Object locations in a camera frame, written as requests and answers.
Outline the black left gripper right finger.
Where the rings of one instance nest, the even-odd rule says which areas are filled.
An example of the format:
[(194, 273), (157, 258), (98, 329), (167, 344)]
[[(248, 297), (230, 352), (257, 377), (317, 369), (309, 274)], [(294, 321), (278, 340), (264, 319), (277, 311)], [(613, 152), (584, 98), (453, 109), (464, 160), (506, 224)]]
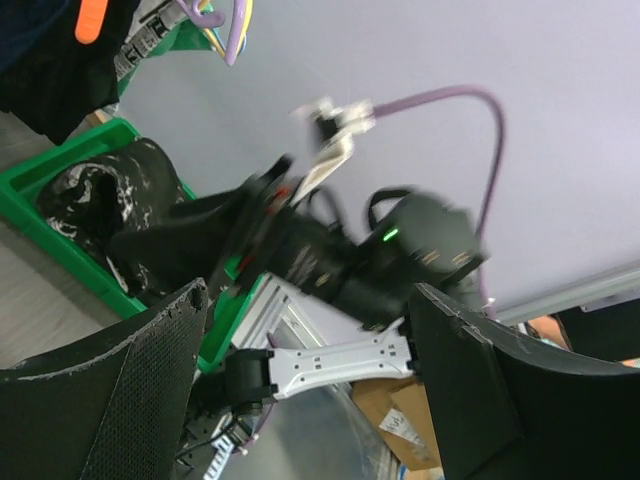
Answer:
[(639, 373), (555, 347), (426, 285), (408, 303), (449, 479), (635, 479)]

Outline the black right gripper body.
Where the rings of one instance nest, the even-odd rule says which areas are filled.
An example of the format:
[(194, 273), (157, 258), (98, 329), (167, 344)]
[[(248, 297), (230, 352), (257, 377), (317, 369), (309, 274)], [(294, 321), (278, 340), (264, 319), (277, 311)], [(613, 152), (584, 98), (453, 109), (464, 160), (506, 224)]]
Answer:
[(291, 200), (299, 180), (287, 177), (292, 163), (283, 155), (235, 189), (177, 203), (159, 223), (115, 234), (110, 250), (165, 293), (198, 278), (210, 298), (224, 285), (244, 293), (265, 272), (285, 279), (300, 255), (300, 215)]

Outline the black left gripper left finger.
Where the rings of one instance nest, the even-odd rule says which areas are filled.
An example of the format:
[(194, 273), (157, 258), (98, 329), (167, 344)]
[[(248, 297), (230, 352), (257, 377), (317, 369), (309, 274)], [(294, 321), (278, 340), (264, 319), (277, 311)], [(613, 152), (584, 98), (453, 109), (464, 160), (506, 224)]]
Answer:
[(169, 479), (207, 289), (155, 306), (1, 372), (4, 479)]

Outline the black white patterned trousers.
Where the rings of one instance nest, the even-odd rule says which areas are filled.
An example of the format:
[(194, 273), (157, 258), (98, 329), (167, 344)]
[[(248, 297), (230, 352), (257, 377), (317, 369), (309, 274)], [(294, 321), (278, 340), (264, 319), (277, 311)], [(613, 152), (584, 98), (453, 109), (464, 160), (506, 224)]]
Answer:
[(164, 150), (138, 138), (61, 171), (41, 189), (36, 206), (54, 231), (91, 257), (128, 297), (149, 307), (170, 291), (145, 266), (117, 256), (110, 242), (117, 233), (160, 223), (171, 206), (188, 198)]

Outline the orange plastic hanger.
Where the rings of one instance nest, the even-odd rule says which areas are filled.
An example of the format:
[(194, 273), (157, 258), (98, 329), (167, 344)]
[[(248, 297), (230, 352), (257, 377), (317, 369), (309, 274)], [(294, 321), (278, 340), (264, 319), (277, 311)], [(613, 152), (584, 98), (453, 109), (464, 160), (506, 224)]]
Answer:
[(81, 0), (75, 25), (75, 38), (83, 45), (95, 42), (101, 32), (108, 0)]

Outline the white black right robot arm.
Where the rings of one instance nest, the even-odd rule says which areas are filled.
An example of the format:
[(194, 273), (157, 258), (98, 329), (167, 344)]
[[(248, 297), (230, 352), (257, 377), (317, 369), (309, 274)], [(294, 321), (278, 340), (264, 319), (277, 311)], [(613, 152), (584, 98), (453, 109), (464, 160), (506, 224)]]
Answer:
[(111, 241), (122, 261), (138, 264), (165, 287), (207, 282), (221, 321), (238, 315), (261, 275), (272, 275), (360, 321), (368, 330), (404, 316), (417, 283), (460, 295), (483, 263), (478, 236), (462, 210), (407, 188), (381, 189), (372, 203), (394, 202), (384, 218), (370, 216), (370, 234), (353, 242), (342, 222), (325, 224), (308, 210), (311, 194), (285, 176), (280, 158), (236, 189), (178, 203), (164, 220)]

